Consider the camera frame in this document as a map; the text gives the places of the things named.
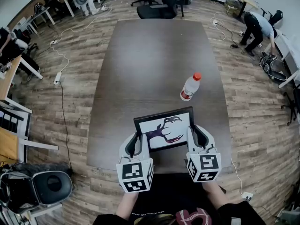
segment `chair seat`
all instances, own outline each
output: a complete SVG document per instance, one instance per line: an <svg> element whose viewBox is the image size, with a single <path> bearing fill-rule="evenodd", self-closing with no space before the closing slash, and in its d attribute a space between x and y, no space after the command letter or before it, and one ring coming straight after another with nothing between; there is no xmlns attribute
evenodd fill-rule
<svg viewBox="0 0 300 225"><path fill-rule="evenodd" d="M169 8L163 8L163 9L152 9L150 6L153 5L143 5L137 7L137 14L140 18L166 18L166 19L172 19L175 17L174 13L170 12Z"/></svg>

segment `floor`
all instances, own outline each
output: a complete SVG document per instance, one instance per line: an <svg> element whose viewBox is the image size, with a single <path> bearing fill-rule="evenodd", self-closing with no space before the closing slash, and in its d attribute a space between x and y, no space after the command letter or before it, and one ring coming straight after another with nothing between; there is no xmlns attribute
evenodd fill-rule
<svg viewBox="0 0 300 225"><path fill-rule="evenodd" d="M98 214L114 213L122 190L115 172L86 165L86 152L90 123L90 112L99 72L110 37L118 20L138 19L136 8L130 6L134 0L117 0L109 5L112 11L98 18L87 29L72 33L66 31L63 39L55 45L60 53L70 58L63 71L63 106L67 120L70 158L75 172L75 189L63 203L63 209L40 217L39 224L92 224ZM185 6L184 20L201 22L207 36L223 39L223 35L210 24L215 12L225 8L209 0L193 0ZM225 26L233 32L239 42L240 30L245 25L226 14L217 14ZM20 101L33 110L30 138L37 142L55 144L59 151L29 149L29 161L35 163L68 163L65 144L66 129L61 108L61 87L54 85L56 74L66 61L48 49L50 41L63 30L79 30L87 26L96 16L83 19L81 11L75 17L64 18L55 26L39 26L38 35L32 36L39 51L35 56L44 78L32 78L15 90ZM289 110L281 110L285 103L283 90L259 67L258 61L240 49L231 49L231 34L224 41L210 40L224 85L232 137L232 160L237 166L243 182L242 191L254 193L251 205L267 224L273 224L285 200L291 194L292 184L299 178L299 125L297 121L287 126ZM259 54L262 49L256 48ZM240 198L240 181L234 167L223 171L218 183L227 190L228 196Z"/></svg>

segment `electrical cable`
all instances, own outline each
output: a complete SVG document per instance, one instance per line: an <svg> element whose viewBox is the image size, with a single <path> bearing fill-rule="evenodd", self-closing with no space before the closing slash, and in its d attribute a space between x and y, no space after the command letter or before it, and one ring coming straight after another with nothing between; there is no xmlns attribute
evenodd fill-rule
<svg viewBox="0 0 300 225"><path fill-rule="evenodd" d="M228 31L230 31L228 28L222 26L221 24L218 24L218 25L220 25L221 27L223 27L223 28L227 29ZM258 61L259 60L259 59L253 59L247 52L244 52L244 50L241 47L239 47L239 45L234 41L234 39L233 39L233 32L230 31L230 33L231 33L231 40L235 43L235 44L231 44L230 48L240 48L241 49L241 52L240 52L241 54L243 54L243 55L247 54L248 57L251 58L253 61Z"/></svg>
<svg viewBox="0 0 300 225"><path fill-rule="evenodd" d="M234 166L234 168L235 168L236 176L237 176L238 179L240 180L240 194L243 195L243 194L242 194L242 184L243 184L243 182L242 182L242 180L240 179L240 177L239 177L239 175L238 175L238 171L237 171L237 169L236 169L236 166L235 166L234 163L233 163L233 159L230 158L230 160L231 160L231 162L232 162L232 164L233 164L233 166Z"/></svg>
<svg viewBox="0 0 300 225"><path fill-rule="evenodd" d="M70 150L69 150L69 147L68 147L68 128L67 128L67 123L66 123L66 118L65 118L65 111L64 111L64 103L63 103L63 98L64 98L64 89L61 85L61 82L60 83L60 86L61 86L61 92L62 92L62 95L61 95L61 108L62 108L62 115L63 115L63 118L64 118L64 122L65 122L65 126L66 126L66 147L67 147L67 154L68 154L68 157L69 157L69 162L70 162L70 168L72 169L72 163L71 163L71 159L70 159Z"/></svg>
<svg viewBox="0 0 300 225"><path fill-rule="evenodd" d="M64 31L60 34L60 35L61 35L61 38L60 38L58 41L54 40L54 41L52 41L52 42L49 44L49 47L52 48L54 52L57 52L57 54L58 54L59 56L63 56L64 59L67 60L66 66L65 66L60 72L62 72L62 71L69 65L70 60L69 60L64 54L60 54L59 51L56 50L56 49L54 49L54 47L52 47L51 45L52 45L52 44L57 44L57 43L59 43L59 42L62 40L62 38L63 38L62 34L63 34L65 31L68 31L68 30L71 30L72 32L80 32L80 31L83 31L84 29L88 28L88 27L89 27L94 21L96 21L98 18L107 16L107 15L112 11L112 9L113 9L112 7L107 7L107 8L110 8L110 10L109 10L108 13L96 17L96 18L95 18L92 22L90 22L86 27L84 27L84 28L82 28L82 29L79 29L79 30L77 30L77 31L74 31L73 29L68 28L68 29L64 30Z"/></svg>
<svg viewBox="0 0 300 225"><path fill-rule="evenodd" d="M240 180L240 194L241 195L243 195L242 194L242 180L240 179L240 177L239 177L239 175L238 175L238 171L237 171L237 169L236 169L236 166L234 165L234 163L233 163L233 159L232 158L230 158L230 160L231 160L231 162L232 162L232 165L234 166L234 168L235 168L235 173L236 173L236 176L238 177L238 179ZM263 206L252 206L253 208L263 208L263 209L265 209L266 211L268 211L270 214L271 214L271 216L272 217L274 217L274 218L276 218L276 219L279 219L280 220L280 218L279 217L277 217L277 216L275 216L275 215L273 215L271 212L270 212L270 210L268 210L268 209L266 209L265 207L263 207Z"/></svg>
<svg viewBox="0 0 300 225"><path fill-rule="evenodd" d="M227 13L229 12L230 8L231 8L231 7L229 7L228 10L227 10L227 12L224 12L224 13L223 13L223 12L215 12L215 13L214 13L214 16L210 19L211 25L213 25L216 29L218 29L218 30L224 35L224 38L223 38L222 40L220 40L220 39L214 39L214 38L209 38L209 40L214 40L214 41L224 41L224 40L225 40L225 38L226 38L225 33L222 32L222 31L217 27L217 25L214 25L213 22L212 22L211 20L212 20L212 19L214 19L214 20L219 20L219 21L224 25L224 22L223 22L221 19L216 18L216 14L217 14L217 13L219 13L219 14L227 14Z"/></svg>

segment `desk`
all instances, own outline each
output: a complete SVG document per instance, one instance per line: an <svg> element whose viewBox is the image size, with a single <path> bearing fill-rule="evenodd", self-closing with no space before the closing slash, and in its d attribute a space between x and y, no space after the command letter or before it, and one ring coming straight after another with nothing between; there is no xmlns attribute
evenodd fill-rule
<svg viewBox="0 0 300 225"><path fill-rule="evenodd" d="M32 66L30 66L22 57L21 55L17 58L15 58L14 60L12 60L12 66L11 68L5 73L5 77L4 79L0 79L0 101L7 101L9 103L11 103L13 106L16 106L20 109L22 109L23 111L26 111L28 113L32 113L32 110L16 103L15 101L9 99L8 96L8 91L11 85L11 82L13 80L13 77L15 75L15 72L17 70L17 68L20 65L20 62L27 67L35 76L37 76L39 79L42 79L43 76L41 74L39 74L36 70L34 70L32 68Z"/></svg>
<svg viewBox="0 0 300 225"><path fill-rule="evenodd" d="M194 72L199 90L180 92ZM193 106L194 121L210 132L231 164L231 138L221 76L200 22L175 19L118 21L105 53L91 112L87 164L116 170L119 148L136 129L133 118ZM187 173L186 146L150 153L156 173Z"/></svg>
<svg viewBox="0 0 300 225"><path fill-rule="evenodd" d="M45 10L43 10L42 12L38 13L38 14L35 14L29 21L28 21L28 25L30 26L30 28L34 31L35 34L37 34L38 32L34 29L34 27L32 26L31 22L33 22L34 19L36 19L37 17L41 16L42 19L44 20L44 22L46 22L45 18L43 17L43 14L46 13L48 18L50 19L51 23L53 25L55 25L55 22L54 20L52 19L50 13L48 12L49 10L49 7L46 7Z"/></svg>
<svg viewBox="0 0 300 225"><path fill-rule="evenodd" d="M245 9L245 6L246 6L247 3L249 3L251 6L253 6L253 7L255 7L255 8L258 9L258 6L257 6L257 4L254 1L251 1L251 0L242 0L242 1L244 3L243 3L243 6L242 6L242 8L240 10L240 13L239 13L239 15L237 17L238 20L241 20L241 17L243 15L243 12L244 12L244 9Z"/></svg>
<svg viewBox="0 0 300 225"><path fill-rule="evenodd" d="M69 12L70 12L71 16L74 17L73 10L72 10L72 8L70 7L70 4L69 4L68 0L64 0L64 2L65 2L65 4L66 4L67 8L69 9Z"/></svg>
<svg viewBox="0 0 300 225"><path fill-rule="evenodd" d="M283 56L281 60L282 61L285 60L287 55L290 54L292 56L295 64L296 64L297 68L298 68L298 71L293 73L285 82L281 83L278 86L279 88L282 88L285 85L287 85L292 79L296 80L300 76L300 54L299 54L299 51L292 45L290 40L280 30L276 29L276 32L277 32L277 37L275 38L275 43L279 38L282 39L282 41L284 42L284 44L287 48L287 51L288 51L288 52L282 52L281 51L282 56ZM271 48L271 43L266 47L264 52L268 53L270 51L270 48Z"/></svg>

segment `table leg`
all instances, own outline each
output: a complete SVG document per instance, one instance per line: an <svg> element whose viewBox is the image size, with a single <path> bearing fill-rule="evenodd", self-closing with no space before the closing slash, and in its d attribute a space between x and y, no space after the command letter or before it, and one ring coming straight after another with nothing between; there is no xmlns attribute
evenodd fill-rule
<svg viewBox="0 0 300 225"><path fill-rule="evenodd" d="M242 17L246 4L247 4L246 2L243 3L243 6L242 6L242 8L240 10L240 14L238 15L238 18Z"/></svg>
<svg viewBox="0 0 300 225"><path fill-rule="evenodd" d="M30 26L30 28L32 29L32 31L35 33L35 34L38 34L38 32L36 31L36 29L32 26L32 24L29 22L28 25Z"/></svg>
<svg viewBox="0 0 300 225"><path fill-rule="evenodd" d="M46 23L47 21L46 21L46 19L44 18L43 14L41 14L41 17L42 17L44 23Z"/></svg>
<svg viewBox="0 0 300 225"><path fill-rule="evenodd" d="M11 103L13 106L16 106L20 109L22 109L23 111L27 112L27 113L32 113L32 110L28 109L27 107L24 107L18 103L16 103L15 101L9 99L9 98L5 98L5 101L7 101L8 103Z"/></svg>
<svg viewBox="0 0 300 225"><path fill-rule="evenodd" d="M67 8L69 9L69 12L70 12L71 16L74 17L74 13L72 11L72 8L70 7L70 4L69 4L68 0L64 0L64 1L65 1L65 4L66 4Z"/></svg>
<svg viewBox="0 0 300 225"><path fill-rule="evenodd" d="M39 74L36 70L34 70L32 68L32 66L29 65L28 62L26 62L23 58L21 58L21 63L26 67L28 68L35 76L37 76L39 79L42 79L43 76L41 74Z"/></svg>
<svg viewBox="0 0 300 225"><path fill-rule="evenodd" d="M283 82L282 84L280 84L278 87L282 88L283 86L287 85L292 79L294 79L298 75L300 75L300 70L294 72L285 82Z"/></svg>
<svg viewBox="0 0 300 225"><path fill-rule="evenodd" d="M45 11L45 13L47 14L48 18L50 19L50 21L52 22L53 25L55 25L54 20L52 19L50 13L48 11Z"/></svg>

